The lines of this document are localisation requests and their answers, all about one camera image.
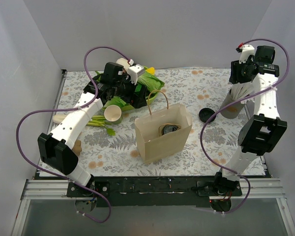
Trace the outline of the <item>black plastic cup lid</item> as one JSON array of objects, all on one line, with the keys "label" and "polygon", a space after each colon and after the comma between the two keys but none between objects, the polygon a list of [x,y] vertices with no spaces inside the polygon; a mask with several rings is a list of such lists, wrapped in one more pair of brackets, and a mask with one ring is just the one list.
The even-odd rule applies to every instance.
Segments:
[{"label": "black plastic cup lid", "polygon": [[165,135],[171,132],[175,132],[180,129],[179,125],[176,124],[165,124],[163,128],[161,128],[161,135]]}]

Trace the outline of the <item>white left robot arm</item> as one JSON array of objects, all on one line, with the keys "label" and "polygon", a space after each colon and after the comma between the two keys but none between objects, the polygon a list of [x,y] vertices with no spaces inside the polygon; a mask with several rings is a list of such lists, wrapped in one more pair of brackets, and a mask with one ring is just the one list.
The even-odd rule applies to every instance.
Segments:
[{"label": "white left robot arm", "polygon": [[121,98],[134,108],[147,105],[147,87],[138,84],[139,76],[144,73],[145,68],[139,64],[124,68],[118,63],[106,63],[103,73],[91,77],[74,110],[49,134],[38,137],[42,162],[76,182],[78,191],[85,197],[94,193],[95,185],[90,181],[91,174],[78,163],[74,144],[92,116],[113,97]]}]

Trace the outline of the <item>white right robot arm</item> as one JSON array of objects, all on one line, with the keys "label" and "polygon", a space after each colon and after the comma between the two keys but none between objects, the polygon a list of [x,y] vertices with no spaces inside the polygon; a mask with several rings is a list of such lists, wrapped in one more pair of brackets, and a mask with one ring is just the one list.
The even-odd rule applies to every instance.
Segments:
[{"label": "white right robot arm", "polygon": [[239,175],[257,157],[271,152],[287,129],[287,122],[281,120],[276,104],[276,90],[273,86],[279,77],[279,66],[273,63],[275,49],[271,46],[240,45],[239,60],[231,63],[230,82],[252,85],[254,93],[254,114],[242,127],[238,136],[238,148],[226,164],[216,173],[213,191],[217,195],[234,192],[239,185]]}]

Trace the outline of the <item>brown cardboard cup carrier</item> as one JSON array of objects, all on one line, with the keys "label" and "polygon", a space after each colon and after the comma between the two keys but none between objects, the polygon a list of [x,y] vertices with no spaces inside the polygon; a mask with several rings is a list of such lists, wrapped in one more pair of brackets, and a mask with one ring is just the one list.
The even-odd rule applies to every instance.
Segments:
[{"label": "brown cardboard cup carrier", "polygon": [[166,135],[181,129],[181,125],[174,123],[165,123],[158,128],[159,136]]}]

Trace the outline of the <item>brown paper bag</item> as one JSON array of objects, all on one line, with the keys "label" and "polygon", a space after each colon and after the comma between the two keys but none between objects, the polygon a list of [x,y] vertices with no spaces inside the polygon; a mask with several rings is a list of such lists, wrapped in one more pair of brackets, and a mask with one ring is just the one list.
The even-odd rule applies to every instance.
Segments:
[{"label": "brown paper bag", "polygon": [[138,152],[145,164],[173,155],[184,149],[192,128],[192,116],[182,104],[170,105],[153,112],[147,102],[149,114],[135,119]]}]

